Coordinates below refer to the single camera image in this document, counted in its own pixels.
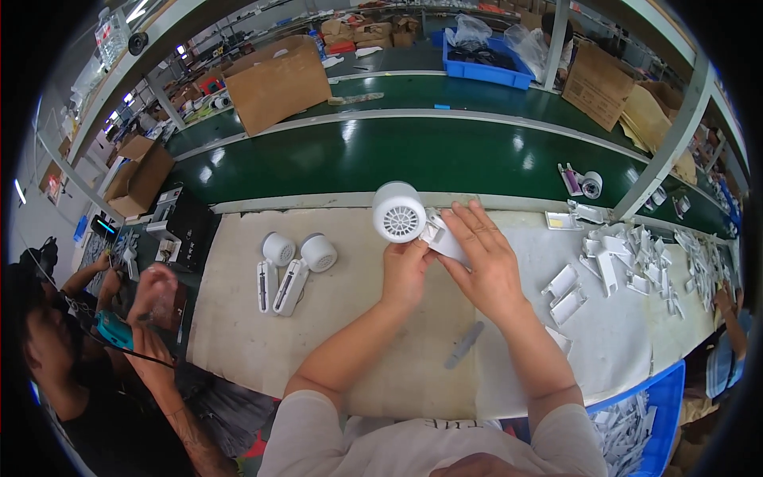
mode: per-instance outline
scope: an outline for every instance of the blue plastic bin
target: blue plastic bin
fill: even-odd
[[[434,45],[434,36],[432,37],[432,45]],[[479,81],[498,83],[499,85],[510,86],[512,88],[528,89],[530,87],[530,82],[535,79],[535,75],[533,75],[533,72],[522,63],[519,55],[504,45],[504,42],[498,38],[488,38],[488,46],[493,50],[511,56],[511,59],[514,60],[519,71],[498,68],[496,66],[448,60],[448,52],[451,50],[451,46],[443,39],[443,65],[448,72],[448,76],[454,78],[477,79]]]
[[[681,399],[684,397],[684,379],[686,364],[683,360],[675,363],[650,379],[625,391],[586,408],[589,414],[610,407],[635,393],[646,389],[649,393],[647,408],[657,406],[655,423],[652,426],[652,438],[644,448],[641,469],[631,475],[638,477],[659,477],[668,464],[675,430],[678,428],[678,417],[681,413]]]

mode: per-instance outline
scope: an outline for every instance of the black machine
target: black machine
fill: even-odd
[[[156,260],[179,272],[195,272],[214,214],[189,190],[163,192],[146,232],[159,241]]]

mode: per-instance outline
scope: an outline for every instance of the hand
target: hand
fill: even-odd
[[[407,316],[421,301],[424,273],[437,252],[427,242],[390,243],[384,251],[384,285],[381,303],[404,312]]]
[[[108,269],[108,272],[106,272],[106,276],[103,277],[103,282],[101,283],[101,291],[98,293],[99,297],[111,298],[119,293],[119,288],[122,286],[122,281],[117,273],[119,269],[119,265]]]
[[[159,335],[140,322],[132,324],[132,328],[133,351],[135,353],[172,365],[172,357]],[[124,356],[157,402],[161,398],[167,397],[169,392],[175,389],[175,370],[173,368],[126,353]]]
[[[140,274],[135,301],[127,314],[127,322],[132,325],[137,319],[153,309],[164,295],[173,294],[178,289],[178,279],[166,265],[154,263]]]
[[[111,263],[108,260],[107,250],[104,250],[103,252],[101,252],[101,255],[98,256],[98,259],[95,262],[93,262],[93,266],[99,272],[105,272],[106,270],[108,270],[108,268],[111,266]]]
[[[466,298],[496,324],[529,305],[522,293],[517,256],[482,206],[476,200],[469,201],[468,208],[453,202],[452,212],[443,209],[441,216],[472,263],[472,272],[449,257],[437,259]]]

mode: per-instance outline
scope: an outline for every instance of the transparent plastic bag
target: transparent plastic bag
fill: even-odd
[[[466,47],[470,50],[486,47],[488,38],[493,36],[493,29],[478,18],[461,13],[456,15],[456,22],[458,22],[459,29],[453,35],[452,43],[450,43],[451,37],[448,35],[448,42],[454,47]]]
[[[548,47],[543,49],[523,25],[514,25],[504,32],[504,45],[518,54],[522,63],[533,72],[536,79],[543,77]]]

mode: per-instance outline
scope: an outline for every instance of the gray plastic part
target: gray plastic part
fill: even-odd
[[[482,323],[481,321],[477,321],[471,328],[469,328],[469,331],[466,332],[453,352],[450,353],[450,357],[445,361],[445,369],[454,369],[461,360],[464,359],[464,356],[466,356],[466,353],[468,353],[472,346],[474,346],[474,343],[477,342],[477,338],[484,329],[485,323]]]

